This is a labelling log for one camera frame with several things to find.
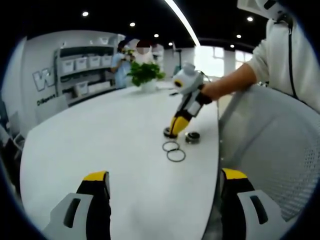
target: potted plant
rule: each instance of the potted plant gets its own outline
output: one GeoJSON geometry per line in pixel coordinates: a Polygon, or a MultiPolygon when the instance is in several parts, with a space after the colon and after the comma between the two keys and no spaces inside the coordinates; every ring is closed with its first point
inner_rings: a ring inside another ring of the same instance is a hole
{"type": "Polygon", "coordinates": [[[139,64],[134,61],[131,64],[131,71],[128,76],[132,77],[132,83],[140,87],[145,92],[156,90],[156,81],[163,79],[166,74],[160,71],[160,67],[155,63],[139,64]]]}

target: green plant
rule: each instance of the green plant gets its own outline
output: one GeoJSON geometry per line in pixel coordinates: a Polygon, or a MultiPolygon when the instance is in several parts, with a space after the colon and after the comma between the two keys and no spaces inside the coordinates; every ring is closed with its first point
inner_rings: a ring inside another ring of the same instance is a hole
{"type": "Polygon", "coordinates": [[[132,83],[137,87],[153,79],[160,80],[166,76],[164,72],[160,72],[160,67],[157,64],[139,64],[136,61],[131,64],[131,71],[127,75],[132,77],[132,83]]]}

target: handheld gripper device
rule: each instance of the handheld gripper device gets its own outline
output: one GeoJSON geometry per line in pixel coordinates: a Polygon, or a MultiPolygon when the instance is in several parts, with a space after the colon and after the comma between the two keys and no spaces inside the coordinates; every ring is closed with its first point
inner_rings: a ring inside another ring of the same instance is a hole
{"type": "Polygon", "coordinates": [[[205,104],[212,100],[201,93],[204,86],[204,74],[196,71],[191,63],[185,63],[182,69],[172,78],[174,88],[182,95],[182,101],[171,120],[170,127],[163,131],[165,137],[176,139],[195,118],[205,104]]]}

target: person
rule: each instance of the person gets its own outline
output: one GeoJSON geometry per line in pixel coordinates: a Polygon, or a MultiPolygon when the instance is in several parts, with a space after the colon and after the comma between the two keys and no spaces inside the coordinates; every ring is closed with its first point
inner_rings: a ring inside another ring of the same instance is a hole
{"type": "Polygon", "coordinates": [[[255,1],[270,18],[266,39],[253,50],[250,61],[206,84],[202,93],[216,101],[257,82],[269,81],[269,87],[304,102],[320,114],[320,68],[303,30],[277,1],[255,1]]]}
{"type": "Polygon", "coordinates": [[[112,57],[111,71],[114,73],[116,89],[125,88],[130,81],[130,77],[127,76],[127,74],[130,72],[131,62],[134,60],[134,56],[130,56],[130,59],[126,58],[125,46],[126,41],[120,41],[117,47],[117,53],[112,57]]]}

